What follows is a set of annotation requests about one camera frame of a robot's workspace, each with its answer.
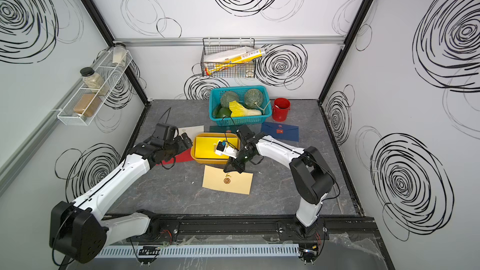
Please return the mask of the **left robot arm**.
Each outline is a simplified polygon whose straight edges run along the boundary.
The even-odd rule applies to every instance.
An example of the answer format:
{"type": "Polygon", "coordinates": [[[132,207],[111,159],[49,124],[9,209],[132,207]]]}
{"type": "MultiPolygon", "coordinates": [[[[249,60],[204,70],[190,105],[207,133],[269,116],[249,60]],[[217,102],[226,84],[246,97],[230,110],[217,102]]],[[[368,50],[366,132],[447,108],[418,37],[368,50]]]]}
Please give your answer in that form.
{"type": "Polygon", "coordinates": [[[156,214],[139,210],[105,220],[115,201],[156,165],[176,160],[193,142],[176,126],[158,123],[154,133],[129,150],[102,181],[72,202],[59,202],[51,211],[49,247],[79,263],[93,260],[113,243],[144,234],[153,235],[156,214]]]}

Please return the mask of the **yellow envelope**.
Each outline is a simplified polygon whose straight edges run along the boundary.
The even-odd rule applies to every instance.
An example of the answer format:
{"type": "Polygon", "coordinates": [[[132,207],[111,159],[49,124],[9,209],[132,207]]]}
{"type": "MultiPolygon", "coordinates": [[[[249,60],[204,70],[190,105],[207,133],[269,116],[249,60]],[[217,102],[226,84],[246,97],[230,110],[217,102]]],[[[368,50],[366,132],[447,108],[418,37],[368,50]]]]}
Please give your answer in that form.
{"type": "Polygon", "coordinates": [[[225,136],[198,136],[195,140],[193,156],[204,160],[227,160],[228,156],[218,156],[215,149],[219,141],[226,141],[225,136]]]}

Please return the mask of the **beige envelope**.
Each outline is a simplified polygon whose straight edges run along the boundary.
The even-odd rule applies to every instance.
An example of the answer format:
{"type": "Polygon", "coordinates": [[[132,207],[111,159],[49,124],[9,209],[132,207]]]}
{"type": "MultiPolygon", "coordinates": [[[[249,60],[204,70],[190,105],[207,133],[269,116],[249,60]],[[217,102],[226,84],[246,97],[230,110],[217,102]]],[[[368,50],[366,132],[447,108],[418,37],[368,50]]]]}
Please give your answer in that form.
{"type": "Polygon", "coordinates": [[[206,165],[202,187],[209,190],[249,195],[253,176],[253,173],[224,172],[220,168],[206,165]]]}

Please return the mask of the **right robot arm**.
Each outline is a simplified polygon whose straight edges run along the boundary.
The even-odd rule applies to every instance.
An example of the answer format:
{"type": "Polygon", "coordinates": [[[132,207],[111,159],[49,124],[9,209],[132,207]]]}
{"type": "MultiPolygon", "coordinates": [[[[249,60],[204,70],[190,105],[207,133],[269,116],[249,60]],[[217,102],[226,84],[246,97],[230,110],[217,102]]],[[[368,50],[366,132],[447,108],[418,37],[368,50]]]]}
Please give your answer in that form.
{"type": "Polygon", "coordinates": [[[240,144],[235,146],[227,139],[218,142],[215,153],[227,156],[224,172],[243,173],[246,163],[256,156],[275,160],[290,171],[301,196],[296,219],[306,229],[314,226],[318,219],[323,201],[336,184],[336,178],[325,159],[314,146],[295,147],[278,141],[263,132],[255,134],[246,125],[236,131],[240,144]]]}

